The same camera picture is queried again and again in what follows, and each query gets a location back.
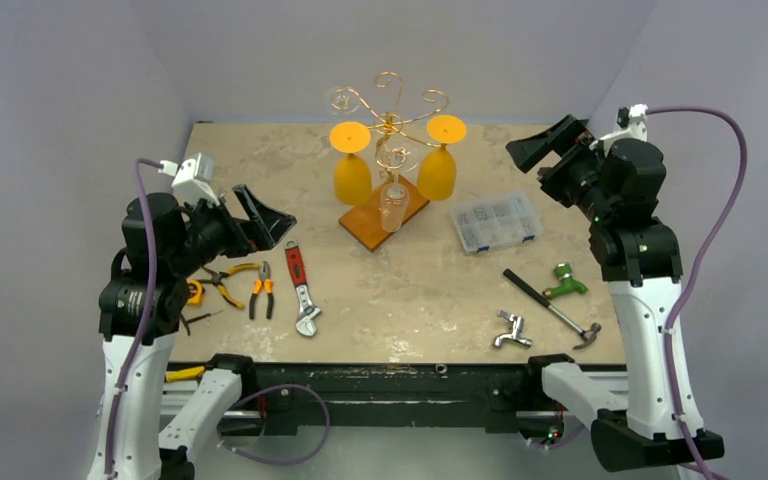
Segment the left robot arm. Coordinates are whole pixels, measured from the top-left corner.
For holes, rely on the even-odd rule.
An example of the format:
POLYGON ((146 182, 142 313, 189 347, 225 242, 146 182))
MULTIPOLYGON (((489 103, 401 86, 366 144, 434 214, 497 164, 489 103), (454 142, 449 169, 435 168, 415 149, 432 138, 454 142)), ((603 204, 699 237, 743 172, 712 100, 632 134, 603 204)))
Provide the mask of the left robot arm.
POLYGON ((296 218, 260 202, 245 185, 234 195, 247 216, 225 203, 179 203, 170 193, 141 193, 126 208, 125 245, 99 295, 105 387, 90 479, 184 479, 194 473, 186 447, 163 447, 160 409, 166 367, 187 281, 215 258, 275 248, 296 218))

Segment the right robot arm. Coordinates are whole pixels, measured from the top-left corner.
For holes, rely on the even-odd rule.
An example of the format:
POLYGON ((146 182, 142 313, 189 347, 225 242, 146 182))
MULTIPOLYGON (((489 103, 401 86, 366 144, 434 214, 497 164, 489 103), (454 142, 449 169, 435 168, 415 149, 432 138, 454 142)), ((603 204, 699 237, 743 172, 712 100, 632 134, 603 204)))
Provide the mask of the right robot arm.
POLYGON ((566 116, 547 130, 510 141, 516 167, 535 171, 543 192, 589 221, 589 244, 606 282, 623 342, 628 393, 598 385, 569 360, 524 376, 521 392, 536 407, 552 400, 589 430, 610 472, 690 463, 725 453, 709 430, 688 378, 679 302, 688 287, 673 230, 655 214, 666 177, 662 152, 639 120, 595 138, 566 116))

